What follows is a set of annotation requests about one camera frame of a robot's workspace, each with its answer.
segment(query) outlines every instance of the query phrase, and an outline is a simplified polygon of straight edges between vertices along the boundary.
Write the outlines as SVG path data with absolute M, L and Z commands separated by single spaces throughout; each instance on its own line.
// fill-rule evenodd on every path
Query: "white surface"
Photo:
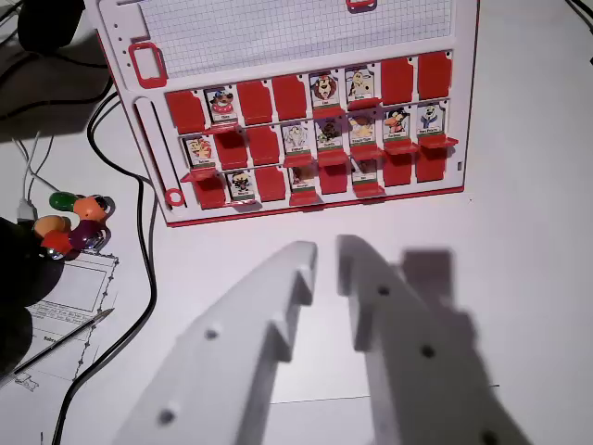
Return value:
M 315 304 L 301 312 L 295 359 L 280 366 L 274 399 L 366 395 L 363 359 L 350 347 L 347 302 L 335 291 L 334 238 L 343 233 L 364 237 L 391 261 L 405 248 L 452 249 L 454 305 L 472 317 L 503 405 L 533 444 L 589 443 L 590 49 L 587 27 L 563 2 L 482 3 L 463 194 L 180 229 L 165 228 L 158 216 L 157 310 L 142 334 L 78 393 L 64 445 L 108 444 L 175 336 L 254 265 L 295 239 L 320 249 Z M 558 131 L 550 137 L 552 123 Z M 97 143 L 124 167 L 143 170 L 121 109 L 101 124 Z M 113 196 L 118 204 L 106 248 L 121 260 L 118 310 L 109 317 L 115 338 L 148 295 L 133 223 L 135 183 L 97 160 L 83 133 L 55 144 L 42 171 L 47 179 L 76 193 Z M 24 164 L 9 143 L 0 149 L 0 211 L 15 218 L 15 184 Z M 77 166 L 68 175 L 66 162 Z M 42 185 L 33 188 L 40 214 L 50 212 L 48 196 Z M 336 442 L 369 445 L 354 435 L 357 428 L 344 422 Z
M 449 35 L 450 0 L 147 0 L 151 41 L 171 78 Z

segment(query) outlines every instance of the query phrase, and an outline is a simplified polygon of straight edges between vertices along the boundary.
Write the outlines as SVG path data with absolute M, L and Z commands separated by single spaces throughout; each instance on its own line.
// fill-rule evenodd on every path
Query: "cartoon character card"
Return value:
M 189 136 L 182 139 L 189 164 L 194 169 L 214 167 L 213 143 L 206 136 Z
M 346 70 L 347 101 L 368 99 L 374 96 L 374 73 L 366 67 Z
M 352 183 L 366 184 L 377 182 L 377 161 L 374 159 L 356 161 L 350 159 Z
M 214 123 L 237 121 L 234 95 L 223 86 L 206 90 L 206 100 Z
M 282 126 L 282 138 L 286 155 L 310 153 L 308 128 L 305 122 L 290 123 Z
M 319 119 L 315 121 L 318 151 L 342 148 L 342 125 L 340 121 L 340 118 Z
M 410 114 L 404 108 L 390 109 L 383 118 L 383 140 L 397 141 L 410 137 Z
M 370 113 L 348 117 L 350 123 L 350 144 L 365 146 L 374 142 L 374 117 Z
M 311 74 L 311 104 L 314 108 L 326 108 L 340 103 L 337 79 L 329 71 Z
M 253 186 L 253 178 L 248 170 L 227 173 L 226 182 L 229 185 L 231 200 L 245 201 L 255 199 L 256 193 Z
M 288 169 L 288 178 L 293 192 L 315 190 L 315 170 L 312 165 Z
M 438 102 L 418 106 L 417 134 L 443 134 L 445 132 L 445 108 Z

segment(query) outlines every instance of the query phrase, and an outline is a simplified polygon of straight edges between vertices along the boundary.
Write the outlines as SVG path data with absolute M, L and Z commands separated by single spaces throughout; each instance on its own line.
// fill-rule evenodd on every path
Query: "red slot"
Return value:
M 414 67 L 407 57 L 390 58 L 381 62 L 383 105 L 411 102 L 413 87 Z
M 243 136 L 238 132 L 214 134 L 216 151 L 223 170 L 247 167 L 247 149 Z
M 330 165 L 344 164 L 348 161 L 348 156 L 344 150 L 323 150 L 317 153 L 317 163 L 320 167 L 328 167 Z
M 412 154 L 388 155 L 385 154 L 383 163 L 383 179 L 385 187 L 404 185 L 411 182 Z
M 448 96 L 451 65 L 447 51 L 418 56 L 418 94 L 421 100 Z
M 271 122 L 270 90 L 262 81 L 240 82 L 237 93 L 246 125 Z
M 224 195 L 224 182 L 220 177 L 212 176 L 204 181 L 196 181 L 192 184 L 202 209 L 224 207 L 226 196 Z
M 254 165 L 277 164 L 280 148 L 276 133 L 270 127 L 247 128 L 246 132 Z
M 422 147 L 416 160 L 416 179 L 419 183 L 441 181 L 445 176 L 448 150 Z
M 199 97 L 195 97 L 191 90 L 173 91 L 165 94 L 173 125 L 177 133 L 200 133 L 204 131 L 206 119 L 202 111 Z
M 284 175 L 277 167 L 263 167 L 255 169 L 256 182 L 258 183 L 259 196 L 262 202 L 284 199 L 286 185 Z
M 385 194 L 378 183 L 353 184 L 352 188 L 357 197 L 380 197 Z
M 278 119 L 300 119 L 307 116 L 305 84 L 296 75 L 274 77 L 271 80 Z
M 350 154 L 355 160 L 379 159 L 383 156 L 381 150 L 376 144 L 366 146 L 351 146 Z
M 324 195 L 346 192 L 347 165 L 343 163 L 319 168 L 319 181 Z

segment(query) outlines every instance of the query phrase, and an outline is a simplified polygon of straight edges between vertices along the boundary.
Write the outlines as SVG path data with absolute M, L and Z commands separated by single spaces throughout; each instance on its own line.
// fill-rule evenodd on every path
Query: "screw hole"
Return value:
M 494 431 L 484 431 L 480 437 L 484 445 L 498 445 L 498 436 Z
M 430 345 L 423 345 L 420 348 L 420 353 L 427 359 L 432 359 L 436 355 L 435 349 Z
M 204 337 L 206 338 L 206 340 L 214 340 L 219 336 L 219 333 L 217 331 L 215 331 L 214 329 L 207 329 L 206 332 L 204 333 Z

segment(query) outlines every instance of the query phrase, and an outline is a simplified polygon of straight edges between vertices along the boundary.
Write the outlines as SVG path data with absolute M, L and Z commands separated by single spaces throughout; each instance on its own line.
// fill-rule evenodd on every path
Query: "printed diagram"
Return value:
M 183 139 L 183 146 L 192 168 L 214 167 L 212 144 L 204 136 L 192 136 Z
M 312 165 L 293 167 L 288 170 L 288 177 L 293 192 L 315 190 L 315 170 Z
M 366 67 L 346 70 L 347 100 L 368 99 L 374 96 L 374 74 Z
M 37 387 L 39 387 L 39 384 L 36 382 L 33 382 L 31 380 L 31 376 L 28 375 L 27 373 L 21 373 L 21 374 L 17 375 L 17 378 L 15 378 L 15 383 L 17 385 L 21 385 L 22 387 L 25 387 L 30 392 L 34 392 L 34 390 Z
M 245 201 L 255 199 L 256 193 L 253 187 L 251 174 L 248 171 L 228 173 L 226 180 L 231 192 L 231 200 Z
M 206 91 L 206 99 L 214 123 L 237 121 L 237 114 L 233 108 L 233 93 L 224 87 L 214 88 Z
M 350 144 L 364 146 L 374 142 L 374 119 L 366 114 L 350 116 Z
M 319 151 L 342 148 L 342 125 L 334 118 L 315 121 Z
M 410 114 L 404 108 L 387 111 L 383 120 L 383 140 L 397 141 L 409 136 Z
M 282 127 L 282 137 L 286 155 L 309 153 L 307 136 L 308 130 L 304 123 L 284 125 Z
M 377 182 L 377 161 L 374 159 L 356 161 L 350 160 L 352 183 L 367 184 Z
M 438 102 L 418 106 L 418 128 L 419 136 L 428 134 L 443 134 L 445 132 L 445 108 Z
M 329 71 L 309 76 L 311 101 L 314 108 L 327 108 L 340 102 L 337 79 Z

